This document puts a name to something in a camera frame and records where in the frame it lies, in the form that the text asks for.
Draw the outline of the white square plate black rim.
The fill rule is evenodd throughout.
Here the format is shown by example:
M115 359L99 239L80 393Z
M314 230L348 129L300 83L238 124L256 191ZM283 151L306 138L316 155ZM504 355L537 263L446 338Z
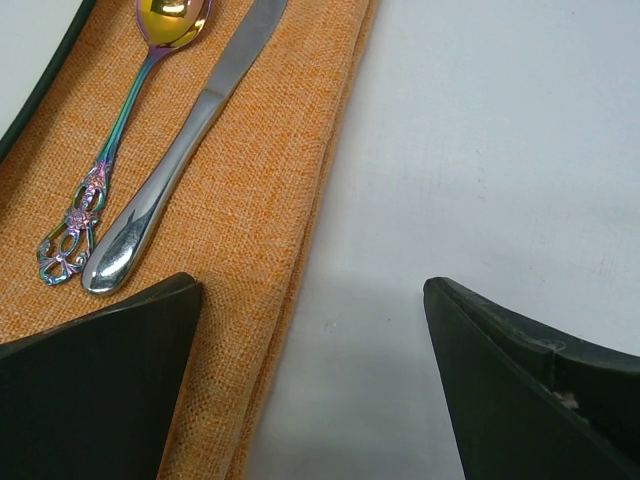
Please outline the white square plate black rim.
M40 105L95 6L93 0L1 0L1 156Z

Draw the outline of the orange cloth napkin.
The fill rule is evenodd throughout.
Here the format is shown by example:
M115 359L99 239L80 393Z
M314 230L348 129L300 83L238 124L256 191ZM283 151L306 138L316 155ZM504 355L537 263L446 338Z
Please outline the orange cloth napkin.
M180 179L123 300L177 273L204 302L158 475L241 479L299 291L377 5L291 1ZM146 53L133 4L100 1L1 164L1 337L105 307L39 278L36 251L102 147Z

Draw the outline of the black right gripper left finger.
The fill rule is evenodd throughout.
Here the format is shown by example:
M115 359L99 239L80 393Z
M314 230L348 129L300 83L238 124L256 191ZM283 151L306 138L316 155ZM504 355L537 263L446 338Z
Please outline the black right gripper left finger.
M2 344L2 478L156 478L202 300L181 272Z

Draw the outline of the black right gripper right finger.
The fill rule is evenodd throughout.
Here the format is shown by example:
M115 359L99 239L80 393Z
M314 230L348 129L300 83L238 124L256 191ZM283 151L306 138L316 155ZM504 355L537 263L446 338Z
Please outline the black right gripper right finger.
M635 479L639 360L444 277L424 310L464 475Z

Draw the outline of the silver table knife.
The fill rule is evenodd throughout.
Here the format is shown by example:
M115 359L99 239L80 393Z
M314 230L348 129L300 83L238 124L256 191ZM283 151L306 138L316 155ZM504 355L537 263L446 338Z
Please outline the silver table knife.
M111 294L133 272L190 158L267 44L287 4L286 0L251 4L167 152L91 254L81 276L88 293Z

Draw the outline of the iridescent ornate teaspoon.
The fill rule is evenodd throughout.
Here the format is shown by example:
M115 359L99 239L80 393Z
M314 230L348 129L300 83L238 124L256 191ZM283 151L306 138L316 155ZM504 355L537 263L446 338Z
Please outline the iridescent ornate teaspoon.
M136 24L147 53L104 145L75 189L61 222L38 246L38 273L45 285L65 283L83 271L95 248L94 233L107 203L121 138L144 82L162 59L194 41L211 9L210 1L201 0L135 3Z

